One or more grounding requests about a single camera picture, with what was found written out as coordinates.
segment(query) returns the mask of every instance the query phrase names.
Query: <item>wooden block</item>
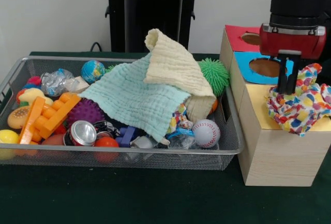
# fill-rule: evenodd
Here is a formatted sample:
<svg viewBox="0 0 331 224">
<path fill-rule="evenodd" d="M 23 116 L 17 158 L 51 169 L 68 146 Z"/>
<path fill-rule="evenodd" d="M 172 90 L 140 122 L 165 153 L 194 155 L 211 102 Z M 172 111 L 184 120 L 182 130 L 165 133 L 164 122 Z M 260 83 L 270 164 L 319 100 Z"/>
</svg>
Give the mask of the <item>wooden block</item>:
<svg viewBox="0 0 331 224">
<path fill-rule="evenodd" d="M 311 186 L 331 145 L 331 121 L 319 120 L 305 137 L 281 130 L 268 116 L 271 85 L 246 85 L 239 118 L 246 147 L 239 163 L 248 186 Z"/>
<path fill-rule="evenodd" d="M 223 39 L 221 44 L 220 61 L 224 64 L 226 69 L 230 72 L 230 86 L 233 92 L 233 97 L 236 103 L 237 110 L 240 109 L 245 85 L 248 83 L 243 78 L 234 52 L 256 52 L 259 46 L 253 46 L 245 43 L 241 36 L 245 33 L 256 33 L 259 31 L 258 27 L 239 27 L 226 26 L 223 32 Z"/>
</svg>

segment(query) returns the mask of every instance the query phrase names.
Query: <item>plastic bag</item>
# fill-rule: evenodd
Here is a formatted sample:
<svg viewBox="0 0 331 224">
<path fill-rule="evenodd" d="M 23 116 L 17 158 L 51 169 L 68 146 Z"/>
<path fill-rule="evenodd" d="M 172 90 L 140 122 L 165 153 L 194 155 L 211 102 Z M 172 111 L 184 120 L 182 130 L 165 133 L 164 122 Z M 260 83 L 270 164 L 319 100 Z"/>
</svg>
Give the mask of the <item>plastic bag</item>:
<svg viewBox="0 0 331 224">
<path fill-rule="evenodd" d="M 49 96 L 60 96 L 64 92 L 74 90 L 79 81 L 73 74 L 65 69 L 59 69 L 53 73 L 44 73 L 41 78 L 41 90 Z"/>
<path fill-rule="evenodd" d="M 170 141 L 169 149 L 200 149 L 192 130 L 177 128 L 176 132 L 167 136 L 167 139 Z"/>
</svg>

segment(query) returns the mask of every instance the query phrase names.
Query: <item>multicolored fabric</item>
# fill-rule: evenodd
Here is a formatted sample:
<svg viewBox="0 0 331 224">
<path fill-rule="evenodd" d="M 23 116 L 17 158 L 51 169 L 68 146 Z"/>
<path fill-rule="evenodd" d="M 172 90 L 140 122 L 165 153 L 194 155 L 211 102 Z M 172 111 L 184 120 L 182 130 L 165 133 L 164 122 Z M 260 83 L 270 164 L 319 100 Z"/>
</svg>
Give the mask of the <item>multicolored fabric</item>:
<svg viewBox="0 0 331 224">
<path fill-rule="evenodd" d="M 167 134 L 175 132 L 177 127 L 183 129 L 192 129 L 193 127 L 193 122 L 186 118 L 186 107 L 184 103 L 179 105 L 177 110 L 172 114 Z"/>
<path fill-rule="evenodd" d="M 270 89 L 267 98 L 269 116 L 283 130 L 303 137 L 317 120 L 331 114 L 331 87 L 316 83 L 321 70 L 319 64 L 312 64 L 301 70 L 295 94 L 278 94 L 276 87 Z"/>
</svg>

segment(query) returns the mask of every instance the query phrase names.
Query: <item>light blue cloth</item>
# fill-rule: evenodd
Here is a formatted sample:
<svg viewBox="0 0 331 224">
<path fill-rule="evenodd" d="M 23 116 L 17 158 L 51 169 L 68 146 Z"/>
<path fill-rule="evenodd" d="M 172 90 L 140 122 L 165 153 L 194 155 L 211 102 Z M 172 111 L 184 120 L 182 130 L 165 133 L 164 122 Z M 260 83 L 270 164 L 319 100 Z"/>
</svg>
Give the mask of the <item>light blue cloth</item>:
<svg viewBox="0 0 331 224">
<path fill-rule="evenodd" d="M 151 54 L 131 64 L 120 64 L 92 84 L 80 97 L 99 104 L 110 117 L 145 130 L 160 142 L 172 113 L 190 94 L 166 84 L 144 83 Z"/>
</svg>

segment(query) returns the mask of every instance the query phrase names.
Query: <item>baseball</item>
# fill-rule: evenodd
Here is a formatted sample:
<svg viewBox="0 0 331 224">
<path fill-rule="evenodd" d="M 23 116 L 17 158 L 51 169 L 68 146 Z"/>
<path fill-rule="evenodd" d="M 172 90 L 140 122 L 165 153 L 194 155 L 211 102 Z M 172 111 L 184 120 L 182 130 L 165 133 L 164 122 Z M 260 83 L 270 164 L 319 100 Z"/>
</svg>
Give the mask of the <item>baseball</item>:
<svg viewBox="0 0 331 224">
<path fill-rule="evenodd" d="M 210 120 L 201 120 L 192 128 L 197 145 L 202 148 L 212 148 L 221 138 L 217 124 Z"/>
</svg>

